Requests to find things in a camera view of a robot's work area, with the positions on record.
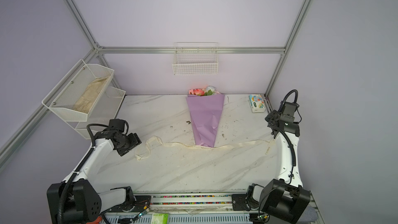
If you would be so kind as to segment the pink purple wrapping paper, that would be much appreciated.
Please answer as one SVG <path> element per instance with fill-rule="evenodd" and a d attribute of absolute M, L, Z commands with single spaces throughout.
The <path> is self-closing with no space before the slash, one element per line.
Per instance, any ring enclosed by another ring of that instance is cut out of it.
<path fill-rule="evenodd" d="M 196 145 L 215 146 L 224 98 L 223 94 L 186 98 Z"/>

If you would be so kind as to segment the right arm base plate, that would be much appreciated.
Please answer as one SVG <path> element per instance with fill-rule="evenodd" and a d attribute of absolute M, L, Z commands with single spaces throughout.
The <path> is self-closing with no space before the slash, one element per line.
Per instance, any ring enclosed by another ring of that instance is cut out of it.
<path fill-rule="evenodd" d="M 252 196 L 246 194 L 233 194 L 232 207 L 234 211 L 253 211 L 258 210 L 259 201 L 254 199 Z"/>

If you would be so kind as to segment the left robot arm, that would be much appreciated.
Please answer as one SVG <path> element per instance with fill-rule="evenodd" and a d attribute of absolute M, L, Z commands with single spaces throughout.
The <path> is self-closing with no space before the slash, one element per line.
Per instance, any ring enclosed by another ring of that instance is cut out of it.
<path fill-rule="evenodd" d="M 91 183 L 112 152 L 122 157 L 142 143 L 140 138 L 129 132 L 129 124 L 122 119 L 111 119 L 96 133 L 91 130 L 93 126 L 93 123 L 87 125 L 91 146 L 85 156 L 60 183 L 52 184 L 47 190 L 54 224 L 93 223 L 113 207 L 130 207 L 136 203 L 129 186 L 98 193 Z"/>

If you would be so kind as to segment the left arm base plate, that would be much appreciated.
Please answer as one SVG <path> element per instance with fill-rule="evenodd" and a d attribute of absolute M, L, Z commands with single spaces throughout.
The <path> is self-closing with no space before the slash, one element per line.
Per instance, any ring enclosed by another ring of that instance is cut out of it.
<path fill-rule="evenodd" d="M 112 207 L 107 213 L 139 213 L 150 206 L 152 196 L 135 195 L 132 199 Z"/>

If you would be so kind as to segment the white blue fake rose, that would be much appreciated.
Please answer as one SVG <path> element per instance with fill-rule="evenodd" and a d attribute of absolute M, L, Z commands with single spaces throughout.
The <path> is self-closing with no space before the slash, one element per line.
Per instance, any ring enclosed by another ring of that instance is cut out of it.
<path fill-rule="evenodd" d="M 213 86 L 208 86 L 208 87 L 206 87 L 205 92 L 207 92 L 208 90 L 213 90 L 213 91 L 215 91 L 216 88 L 213 87 Z"/>

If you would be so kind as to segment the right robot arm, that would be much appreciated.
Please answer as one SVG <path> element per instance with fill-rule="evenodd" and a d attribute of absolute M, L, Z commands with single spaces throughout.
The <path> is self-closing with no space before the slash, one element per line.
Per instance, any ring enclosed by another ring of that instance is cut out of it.
<path fill-rule="evenodd" d="M 300 127 L 294 114 L 299 113 L 298 96 L 298 91 L 292 89 L 281 101 L 279 109 L 265 117 L 278 159 L 275 178 L 263 188 L 250 185 L 246 193 L 248 206 L 258 211 L 258 216 L 252 220 L 255 224 L 265 224 L 270 217 L 296 224 L 310 203 L 311 194 L 304 189 L 297 158 Z"/>

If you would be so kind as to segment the cream printed ribbon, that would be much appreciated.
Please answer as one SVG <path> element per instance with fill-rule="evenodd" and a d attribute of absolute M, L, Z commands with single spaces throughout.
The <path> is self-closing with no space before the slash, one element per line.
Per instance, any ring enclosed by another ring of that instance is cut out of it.
<path fill-rule="evenodd" d="M 135 159 L 137 161 L 148 159 L 151 155 L 151 144 L 157 143 L 163 147 L 171 148 L 171 147 L 184 147 L 187 149 L 195 149 L 195 150 L 215 150 L 215 149 L 233 149 L 233 148 L 241 148 L 241 147 L 249 147 L 249 146 L 257 146 L 261 144 L 267 144 L 269 147 L 272 147 L 275 144 L 275 139 L 271 138 L 268 140 L 254 140 L 254 141 L 246 141 L 242 143 L 232 143 L 219 147 L 208 147 L 202 145 L 193 145 L 193 144 L 184 144 L 179 142 L 168 142 L 164 143 L 158 136 L 152 136 L 148 140 L 144 142 L 145 151 L 143 153 L 138 153 L 138 150 L 135 151 Z"/>

